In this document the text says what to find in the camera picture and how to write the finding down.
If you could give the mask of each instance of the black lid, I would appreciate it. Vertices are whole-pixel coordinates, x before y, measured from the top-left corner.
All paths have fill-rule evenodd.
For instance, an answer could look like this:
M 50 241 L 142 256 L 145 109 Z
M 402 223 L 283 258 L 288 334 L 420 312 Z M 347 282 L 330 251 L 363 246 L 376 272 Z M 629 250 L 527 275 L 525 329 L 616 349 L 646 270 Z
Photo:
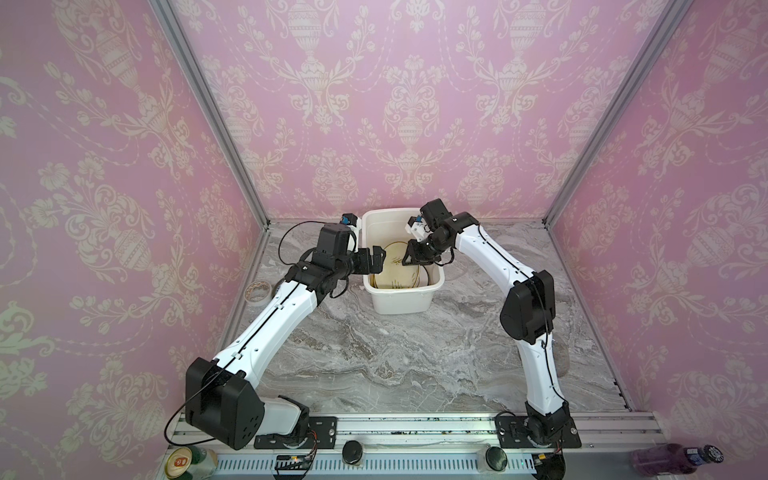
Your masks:
M 499 447 L 491 447 L 485 451 L 485 462 L 494 472 L 503 472 L 507 468 L 507 454 Z
M 355 465 L 362 458 L 362 443 L 357 440 L 349 440 L 341 451 L 344 463 Z
M 725 460 L 725 455 L 715 445 L 705 445 L 699 451 L 706 463 L 723 463 Z

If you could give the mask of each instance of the white plastic bin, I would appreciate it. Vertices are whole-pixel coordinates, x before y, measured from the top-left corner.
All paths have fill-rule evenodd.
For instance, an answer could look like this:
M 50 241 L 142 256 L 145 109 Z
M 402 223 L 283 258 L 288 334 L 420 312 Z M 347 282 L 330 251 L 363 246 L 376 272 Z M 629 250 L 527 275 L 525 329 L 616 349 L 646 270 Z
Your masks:
M 420 215 L 418 208 L 386 208 L 371 210 L 362 216 L 362 247 L 379 245 L 386 247 L 392 242 L 407 242 L 413 237 L 406 233 L 411 217 Z M 443 283 L 445 273 L 435 264 L 419 268 L 419 285 L 416 288 L 381 289 L 371 285 L 370 275 L 362 278 L 363 285 L 373 297 L 373 309 L 382 315 L 425 312 Z

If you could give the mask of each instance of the purple bottle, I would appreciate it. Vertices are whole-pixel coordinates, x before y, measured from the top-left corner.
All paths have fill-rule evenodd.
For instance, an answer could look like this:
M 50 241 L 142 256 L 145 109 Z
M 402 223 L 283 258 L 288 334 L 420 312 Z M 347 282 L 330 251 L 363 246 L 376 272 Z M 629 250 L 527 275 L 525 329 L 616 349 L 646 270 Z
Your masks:
M 679 443 L 667 443 L 630 453 L 632 466 L 644 477 L 694 473 L 699 465 L 721 463 L 725 457 L 713 445 L 686 448 Z

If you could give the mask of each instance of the pink wallpaper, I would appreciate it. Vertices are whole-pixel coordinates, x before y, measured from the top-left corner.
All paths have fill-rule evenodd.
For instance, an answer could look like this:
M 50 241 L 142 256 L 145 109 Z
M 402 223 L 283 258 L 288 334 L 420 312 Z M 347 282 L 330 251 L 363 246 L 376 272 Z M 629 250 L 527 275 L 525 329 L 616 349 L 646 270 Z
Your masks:
M 554 227 L 631 397 L 765 478 L 768 3 L 694 2 Z
M 6 2 L 0 152 L 0 478 L 151 478 L 259 230 L 146 2 Z
M 174 0 L 273 219 L 541 218 L 667 0 Z

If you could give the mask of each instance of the gray marble tabletop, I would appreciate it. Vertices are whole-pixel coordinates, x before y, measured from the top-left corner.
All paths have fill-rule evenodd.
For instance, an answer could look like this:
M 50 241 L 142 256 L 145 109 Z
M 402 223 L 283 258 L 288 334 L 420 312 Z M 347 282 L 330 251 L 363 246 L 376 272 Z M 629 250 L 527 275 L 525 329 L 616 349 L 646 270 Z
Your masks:
M 257 279 L 273 285 L 287 270 L 277 244 L 291 224 L 272 223 Z M 483 224 L 505 249 L 555 281 L 554 356 L 572 411 L 621 411 L 624 400 L 573 286 L 540 223 Z M 283 242 L 285 261 L 317 241 L 308 223 Z M 514 341 L 499 324 L 505 297 L 457 253 L 445 285 L 424 313 L 379 315 L 360 276 L 326 298 L 293 331 L 264 373 L 262 397 L 289 396 L 314 412 L 524 411 L 525 376 Z M 263 307 L 247 307 L 238 333 Z

